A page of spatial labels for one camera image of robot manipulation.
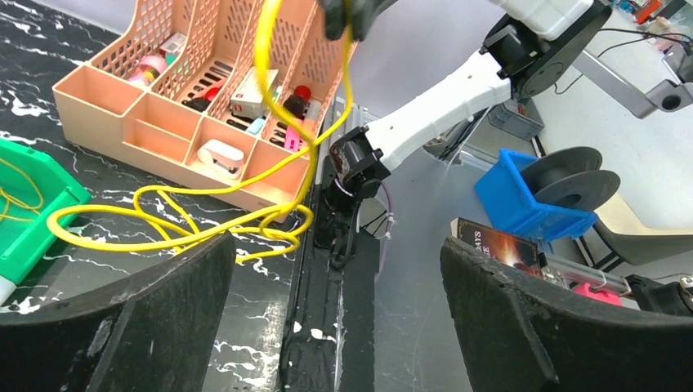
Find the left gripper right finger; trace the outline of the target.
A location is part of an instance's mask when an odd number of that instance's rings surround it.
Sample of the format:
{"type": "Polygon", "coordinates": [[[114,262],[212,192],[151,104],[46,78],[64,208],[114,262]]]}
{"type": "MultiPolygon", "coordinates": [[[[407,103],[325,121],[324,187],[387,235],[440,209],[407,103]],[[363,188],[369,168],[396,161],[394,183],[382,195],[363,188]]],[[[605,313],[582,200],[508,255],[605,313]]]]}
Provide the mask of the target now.
{"type": "Polygon", "coordinates": [[[447,238],[443,285],[475,391],[689,391],[692,290],[632,275],[609,305],[447,238]]]}

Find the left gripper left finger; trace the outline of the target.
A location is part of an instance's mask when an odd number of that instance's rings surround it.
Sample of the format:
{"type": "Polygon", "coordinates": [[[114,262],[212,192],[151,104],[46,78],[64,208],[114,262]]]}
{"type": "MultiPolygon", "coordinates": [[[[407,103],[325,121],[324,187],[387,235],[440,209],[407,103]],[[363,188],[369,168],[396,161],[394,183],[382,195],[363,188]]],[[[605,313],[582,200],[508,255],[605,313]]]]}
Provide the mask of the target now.
{"type": "Polygon", "coordinates": [[[230,234],[1,317],[4,391],[199,391],[235,265],[230,234]]]}

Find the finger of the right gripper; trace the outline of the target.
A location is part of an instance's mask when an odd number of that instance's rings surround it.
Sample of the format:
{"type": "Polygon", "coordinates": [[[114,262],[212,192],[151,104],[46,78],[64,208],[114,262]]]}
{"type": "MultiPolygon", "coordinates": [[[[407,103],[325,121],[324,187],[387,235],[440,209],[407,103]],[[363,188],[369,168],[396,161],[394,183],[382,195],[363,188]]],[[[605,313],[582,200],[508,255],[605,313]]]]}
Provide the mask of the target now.
{"type": "Polygon", "coordinates": [[[362,42],[375,19],[396,0],[319,0],[318,3],[324,15],[324,35],[328,40],[337,41],[350,28],[352,40],[362,42]]]}

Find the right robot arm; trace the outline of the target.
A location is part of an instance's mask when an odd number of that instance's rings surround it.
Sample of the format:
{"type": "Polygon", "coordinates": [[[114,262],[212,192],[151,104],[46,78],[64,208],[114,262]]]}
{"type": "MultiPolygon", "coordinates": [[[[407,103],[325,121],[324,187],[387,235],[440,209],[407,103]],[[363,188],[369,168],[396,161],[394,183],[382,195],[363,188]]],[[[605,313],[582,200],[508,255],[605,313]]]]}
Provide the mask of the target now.
{"type": "Polygon", "coordinates": [[[502,18],[455,71],[385,117],[335,140],[313,243],[335,269],[355,255],[357,212],[418,148],[463,119],[548,89],[611,15],[606,1],[501,1],[502,18]]]}

